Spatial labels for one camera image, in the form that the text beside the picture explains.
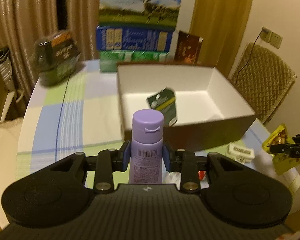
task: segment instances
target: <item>green box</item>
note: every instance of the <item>green box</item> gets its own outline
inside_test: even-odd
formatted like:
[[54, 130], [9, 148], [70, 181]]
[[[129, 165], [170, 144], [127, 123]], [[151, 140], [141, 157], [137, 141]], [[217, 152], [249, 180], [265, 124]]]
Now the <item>green box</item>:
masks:
[[132, 61], [157, 61], [165, 62], [168, 53], [155, 51], [135, 51], [132, 55]]
[[156, 51], [107, 50], [100, 51], [100, 71], [117, 72], [118, 62], [165, 62], [168, 53]]
[[117, 62], [130, 62], [132, 54], [131, 50], [100, 51], [100, 71], [117, 72]]

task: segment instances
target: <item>green packaging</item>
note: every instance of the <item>green packaging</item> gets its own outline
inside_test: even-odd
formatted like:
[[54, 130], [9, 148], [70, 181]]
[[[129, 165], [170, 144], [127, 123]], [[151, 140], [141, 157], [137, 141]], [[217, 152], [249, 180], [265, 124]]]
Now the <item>green packaging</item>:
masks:
[[158, 61], [165, 62], [168, 53], [155, 51], [135, 51], [132, 55], [132, 61]]
[[165, 62], [168, 53], [156, 51], [106, 50], [100, 51], [100, 71], [117, 72], [117, 62]]
[[100, 51], [100, 71], [117, 72], [117, 62], [130, 62], [132, 54], [131, 50]]
[[164, 126], [174, 126], [177, 122], [176, 94], [170, 88], [165, 88], [147, 98], [151, 109], [161, 112], [164, 116]]

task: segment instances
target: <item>table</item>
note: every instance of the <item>table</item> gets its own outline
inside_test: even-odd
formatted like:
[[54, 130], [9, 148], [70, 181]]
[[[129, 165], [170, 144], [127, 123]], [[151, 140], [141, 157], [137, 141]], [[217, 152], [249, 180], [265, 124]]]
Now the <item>table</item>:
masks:
[[[52, 88], [42, 87], [37, 82], [19, 137], [16, 179], [74, 152], [82, 151], [90, 156], [107, 148], [119, 149], [122, 138], [118, 109], [116, 73], [100, 73], [98, 60], [78, 64], [77, 73], [71, 76], [67, 88], [66, 82]], [[261, 148], [268, 136], [268, 130], [256, 120], [237, 142], [255, 151], [255, 160], [246, 165], [294, 191], [292, 182], [298, 177], [296, 169], [277, 176], [272, 157]], [[225, 154], [226, 145], [196, 154], [206, 156], [209, 151]], [[115, 187], [127, 182], [128, 171], [114, 173]], [[92, 183], [93, 172], [89, 172], [86, 186], [91, 187]]]

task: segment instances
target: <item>wall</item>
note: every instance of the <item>wall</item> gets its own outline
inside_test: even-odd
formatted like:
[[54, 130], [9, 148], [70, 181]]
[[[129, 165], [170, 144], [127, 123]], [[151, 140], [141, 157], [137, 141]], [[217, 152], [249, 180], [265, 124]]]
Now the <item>wall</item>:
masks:
[[169, 56], [172, 58], [174, 57], [176, 52], [178, 35], [179, 35], [178, 31], [189, 32], [190, 30], [192, 14], [194, 11], [194, 4], [195, 4], [195, 0], [181, 0], [176, 31], [173, 33], [172, 36], [172, 43], [171, 43], [170, 53], [169, 53]]
[[[258, 40], [264, 46], [279, 55], [298, 75], [289, 94], [267, 124], [270, 131], [284, 122], [291, 135], [300, 133], [300, 0], [253, 0], [246, 30], [236, 56], [232, 71], [237, 66], [247, 43], [253, 42], [262, 27], [283, 37], [280, 49]], [[294, 211], [300, 209], [300, 189], [294, 203]]]

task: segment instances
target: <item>white box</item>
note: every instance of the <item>white box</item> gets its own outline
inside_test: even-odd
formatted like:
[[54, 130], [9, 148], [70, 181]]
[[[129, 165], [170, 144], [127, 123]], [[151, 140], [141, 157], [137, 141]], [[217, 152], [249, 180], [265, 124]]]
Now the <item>white box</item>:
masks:
[[198, 151], [239, 140], [255, 111], [216, 68], [196, 65], [120, 63], [118, 90], [124, 138], [131, 138], [132, 115], [149, 108], [146, 99], [164, 89], [176, 93], [178, 121], [163, 139], [174, 149]]

